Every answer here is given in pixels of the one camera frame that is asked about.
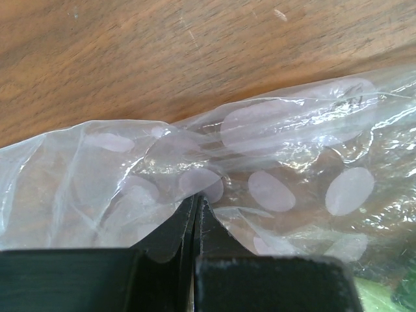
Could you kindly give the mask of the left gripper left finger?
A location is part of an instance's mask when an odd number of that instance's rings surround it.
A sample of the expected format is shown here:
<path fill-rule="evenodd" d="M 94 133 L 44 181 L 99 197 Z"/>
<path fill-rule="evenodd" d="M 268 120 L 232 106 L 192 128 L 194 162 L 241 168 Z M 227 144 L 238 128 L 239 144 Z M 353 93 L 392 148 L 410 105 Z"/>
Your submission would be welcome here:
<path fill-rule="evenodd" d="M 186 311 L 198 199 L 128 248 L 1 252 L 2 311 Z"/>

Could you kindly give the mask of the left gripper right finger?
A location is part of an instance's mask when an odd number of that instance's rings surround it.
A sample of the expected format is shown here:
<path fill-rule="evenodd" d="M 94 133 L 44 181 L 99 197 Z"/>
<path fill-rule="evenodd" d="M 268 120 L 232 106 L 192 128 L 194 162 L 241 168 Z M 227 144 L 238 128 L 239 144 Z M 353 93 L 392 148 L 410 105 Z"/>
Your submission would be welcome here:
<path fill-rule="evenodd" d="M 194 223 L 196 311 L 361 311 L 351 273 L 326 256 L 258 256 L 197 197 Z"/>

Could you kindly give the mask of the clear zip top bag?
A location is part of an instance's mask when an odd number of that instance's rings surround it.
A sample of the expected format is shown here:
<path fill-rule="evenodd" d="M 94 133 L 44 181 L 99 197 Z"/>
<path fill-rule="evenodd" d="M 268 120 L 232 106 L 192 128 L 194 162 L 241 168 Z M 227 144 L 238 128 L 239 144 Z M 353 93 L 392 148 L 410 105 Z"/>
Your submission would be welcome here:
<path fill-rule="evenodd" d="M 415 66 L 3 147 L 1 249 L 131 246 L 199 192 L 258 255 L 415 267 Z"/>

